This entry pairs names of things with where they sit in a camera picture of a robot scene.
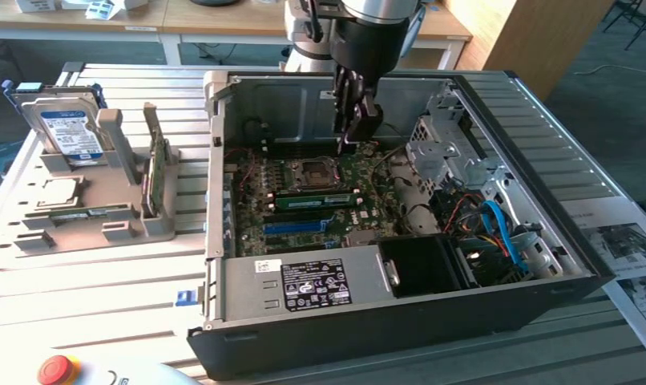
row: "hard drive label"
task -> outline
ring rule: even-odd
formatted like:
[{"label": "hard drive label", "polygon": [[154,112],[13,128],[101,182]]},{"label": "hard drive label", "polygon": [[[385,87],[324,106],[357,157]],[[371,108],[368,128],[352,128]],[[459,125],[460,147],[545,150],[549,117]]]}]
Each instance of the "hard drive label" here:
[{"label": "hard drive label", "polygon": [[66,157],[74,160],[101,157],[97,135],[85,128],[88,116],[84,111],[44,111],[40,117]]},{"label": "hard drive label", "polygon": [[284,307],[289,311],[352,303],[341,259],[280,266]]}]

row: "cable on floor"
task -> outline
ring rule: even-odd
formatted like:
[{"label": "cable on floor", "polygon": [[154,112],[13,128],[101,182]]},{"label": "cable on floor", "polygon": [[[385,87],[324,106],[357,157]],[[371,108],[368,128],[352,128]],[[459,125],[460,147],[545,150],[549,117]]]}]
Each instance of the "cable on floor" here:
[{"label": "cable on floor", "polygon": [[624,67],[624,66],[616,66],[615,64],[603,64],[602,66],[598,66],[594,70],[591,71],[586,71],[586,72],[573,72],[572,75],[592,75],[595,74],[598,71],[600,71],[602,69],[604,68],[608,68],[608,67],[612,67],[612,68],[620,68],[623,70],[628,70],[628,71],[635,71],[635,72],[642,72],[646,74],[646,70],[642,70],[639,68],[634,68],[634,67]]}]

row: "metal table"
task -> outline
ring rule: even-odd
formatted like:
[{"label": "metal table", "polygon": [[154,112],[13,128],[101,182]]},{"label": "metal table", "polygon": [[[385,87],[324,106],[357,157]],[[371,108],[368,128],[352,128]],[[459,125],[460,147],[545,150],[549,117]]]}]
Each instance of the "metal table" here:
[{"label": "metal table", "polygon": [[[172,331],[174,292],[196,287],[204,271],[206,69],[90,64],[80,73],[61,73],[58,83],[101,84],[109,106],[124,110],[122,130],[133,147],[148,145],[142,103],[158,106],[164,135],[180,149],[177,236],[150,245],[0,260],[0,343],[22,339],[74,355],[138,357],[212,383],[182,336]],[[576,144],[552,134],[560,126],[548,120],[540,104],[532,107],[535,100],[515,79],[501,72],[465,77],[559,199],[622,193],[577,156]],[[545,159],[549,147],[568,157]],[[13,195],[41,172],[34,168],[38,151],[30,134],[0,188],[0,227],[12,218]],[[233,383],[265,382],[646,384],[646,350],[608,298],[596,292],[548,311],[517,332]]]}]

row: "slotted workbench surface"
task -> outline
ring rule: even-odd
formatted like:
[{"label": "slotted workbench surface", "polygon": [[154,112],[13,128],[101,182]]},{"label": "slotted workbench surface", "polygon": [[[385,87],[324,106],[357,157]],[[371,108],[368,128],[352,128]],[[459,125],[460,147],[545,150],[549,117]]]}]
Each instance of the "slotted workbench surface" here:
[{"label": "slotted workbench surface", "polygon": [[[174,292],[197,287],[204,274],[201,226],[209,151],[201,109],[205,70],[88,65],[73,77],[76,84],[100,83],[109,107],[124,110],[122,129],[132,146],[148,145],[142,103],[158,106],[165,137],[180,148],[177,236],[158,244],[0,261],[0,344],[24,340],[69,349],[74,355],[140,357],[212,383],[184,338],[172,332]],[[487,74],[472,78],[483,80],[483,76]],[[497,79],[505,78],[492,74],[488,81],[473,84],[475,89],[480,84],[488,95],[521,99],[521,95],[515,96],[519,93],[511,93],[509,83]],[[14,186],[29,179],[38,147],[30,135],[0,190],[0,221],[6,220],[1,213],[16,204]],[[607,297],[596,292],[580,303],[551,310],[515,333],[237,383],[259,382],[646,384],[646,350]]]}]

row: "table leg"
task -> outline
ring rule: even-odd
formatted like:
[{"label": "table leg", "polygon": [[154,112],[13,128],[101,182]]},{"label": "table leg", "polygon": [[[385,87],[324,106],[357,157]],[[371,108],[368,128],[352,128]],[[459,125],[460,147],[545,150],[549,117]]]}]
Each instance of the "table leg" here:
[{"label": "table leg", "polygon": [[164,47],[165,65],[178,66],[180,62],[180,35],[178,34],[160,34],[158,41]]},{"label": "table leg", "polygon": [[437,70],[453,70],[455,64],[459,61],[460,52],[463,51],[464,42],[461,40],[455,40],[449,42],[444,53],[441,54],[441,59],[439,60]]}]

